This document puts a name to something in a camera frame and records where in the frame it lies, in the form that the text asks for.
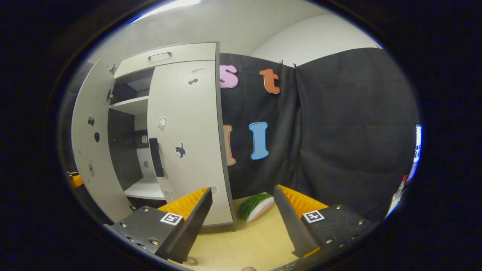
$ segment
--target black handle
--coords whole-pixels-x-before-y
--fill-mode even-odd
[[[149,148],[151,150],[152,163],[157,177],[164,177],[164,169],[162,168],[161,155],[159,154],[159,143],[157,138],[149,138]]]

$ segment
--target foam letter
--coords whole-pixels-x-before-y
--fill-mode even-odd
[[[236,164],[236,159],[233,158],[233,154],[231,153],[231,140],[230,135],[233,131],[233,127],[231,125],[223,125],[224,131],[224,147],[226,148],[226,162],[228,166],[232,166]]]
[[[269,152],[266,150],[266,129],[268,124],[266,122],[255,122],[249,125],[249,130],[253,132],[253,154],[251,160],[259,160],[268,156]]]
[[[233,65],[219,66],[219,80],[221,81],[221,88],[233,88],[238,85],[239,80],[234,73],[238,72]]]
[[[273,73],[270,68],[264,69],[259,72],[265,80],[265,89],[271,94],[280,93],[280,88],[274,85],[275,79],[278,80],[278,75]]]

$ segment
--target black curtain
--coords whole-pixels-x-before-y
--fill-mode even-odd
[[[249,56],[220,54],[239,84],[221,89],[223,123],[233,127],[228,167],[234,199],[282,184],[327,205],[341,203],[383,219],[415,151],[420,122],[414,92],[388,53],[354,49],[296,68]],[[279,76],[278,94],[260,71]],[[266,122],[269,155],[251,160],[248,126]]]
[[[302,125],[300,167],[311,196],[383,219],[407,175],[420,122],[409,82],[381,49],[322,57],[295,70]]]
[[[296,186],[300,148],[301,112],[296,91],[295,71],[291,67],[264,59],[220,54],[220,65],[233,65],[239,83],[221,89],[223,124],[232,126],[232,156],[236,163],[228,167],[234,199],[257,193],[273,193],[277,184]],[[278,94],[264,87],[260,71],[272,69],[279,76]],[[266,122],[266,149],[269,155],[252,160],[253,134],[249,125]]]

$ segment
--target blue letter i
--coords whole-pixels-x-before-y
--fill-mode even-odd
[[[269,152],[266,150],[266,129],[268,124],[266,122],[255,122],[249,125],[249,130],[253,132],[253,146],[254,151],[251,154],[251,160],[259,160],[268,156]]]

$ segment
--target yellow foam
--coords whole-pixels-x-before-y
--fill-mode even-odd
[[[207,190],[208,187],[199,189],[198,191],[159,207],[158,210],[183,216],[185,221]]]
[[[321,210],[324,208],[328,208],[327,205],[322,204],[321,202],[314,200],[298,191],[295,191],[293,189],[284,187],[282,185],[278,186],[281,188],[283,191],[284,195],[288,199],[288,201],[291,203],[291,206],[295,210],[296,215],[298,216],[299,219],[301,219],[301,216],[304,213],[312,212],[312,211],[317,211]]]

